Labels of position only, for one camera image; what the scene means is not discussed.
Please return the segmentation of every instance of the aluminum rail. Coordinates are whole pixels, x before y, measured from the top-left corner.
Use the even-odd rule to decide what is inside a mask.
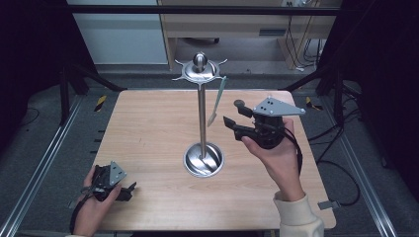
[[[42,5],[42,9],[89,14],[342,16],[361,13],[359,10],[344,10],[340,8],[248,6]]]
[[[326,112],[329,115],[332,124],[335,124],[332,109],[333,106],[331,105],[332,102],[330,99],[326,100],[325,98],[321,98],[321,101],[323,105],[325,105]],[[341,148],[346,154],[345,157],[347,158],[348,165],[353,172],[354,178],[360,185],[361,193],[363,194],[364,200],[370,210],[374,222],[376,223],[379,233],[383,237],[396,237],[397,233],[394,226],[392,225],[391,220],[379,200],[373,184],[367,176],[367,172],[362,167],[348,137],[345,135],[345,132],[341,135],[339,140]]]
[[[50,143],[48,149],[46,150],[40,163],[38,164],[37,169],[32,175],[25,190],[21,194],[21,197],[19,198],[12,212],[9,214],[5,223],[1,226],[1,237],[12,237],[15,236],[15,234],[17,233],[22,220],[24,219],[31,203],[33,202],[38,190],[41,187],[42,181],[45,178],[46,173],[49,170],[49,167],[55,159],[59,147],[61,146],[64,138],[66,137],[70,126],[72,126],[74,122],[74,119],[80,109],[82,101],[83,97],[77,96],[75,98],[71,108],[72,113],[70,114],[68,120],[64,125],[58,128],[52,142]]]

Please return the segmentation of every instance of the metal rod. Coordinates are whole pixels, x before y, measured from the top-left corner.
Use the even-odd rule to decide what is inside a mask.
[[[207,127],[206,127],[206,85],[198,87],[198,106],[200,110],[201,159],[207,156]]]
[[[288,15],[341,16],[357,10],[311,7],[255,6],[133,6],[133,5],[44,5],[44,10],[89,14],[212,14],[212,15]]]

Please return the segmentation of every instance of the metal stand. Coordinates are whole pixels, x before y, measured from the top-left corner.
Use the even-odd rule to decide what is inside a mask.
[[[202,52],[195,54],[193,61],[188,63],[176,62],[183,65],[183,68],[182,76],[174,80],[186,79],[198,84],[201,142],[191,145],[186,150],[184,165],[193,176],[210,177],[218,173],[224,164],[224,155],[221,149],[215,144],[207,142],[206,127],[206,83],[214,79],[222,79],[219,76],[219,64],[208,61]]]

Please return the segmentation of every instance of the person's wrist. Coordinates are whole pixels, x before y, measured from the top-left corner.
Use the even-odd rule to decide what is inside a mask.
[[[282,200],[284,201],[296,201],[305,196],[299,178],[284,179],[280,183],[276,183],[281,190]]]

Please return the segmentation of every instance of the black curtain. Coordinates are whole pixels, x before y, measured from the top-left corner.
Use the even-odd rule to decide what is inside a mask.
[[[344,79],[361,85],[360,107],[383,160],[399,171],[419,200],[419,2],[374,2],[346,45],[338,68]],[[335,23],[327,42],[330,55],[323,54],[322,63],[332,58],[348,25]],[[322,80],[332,78],[326,75]]]

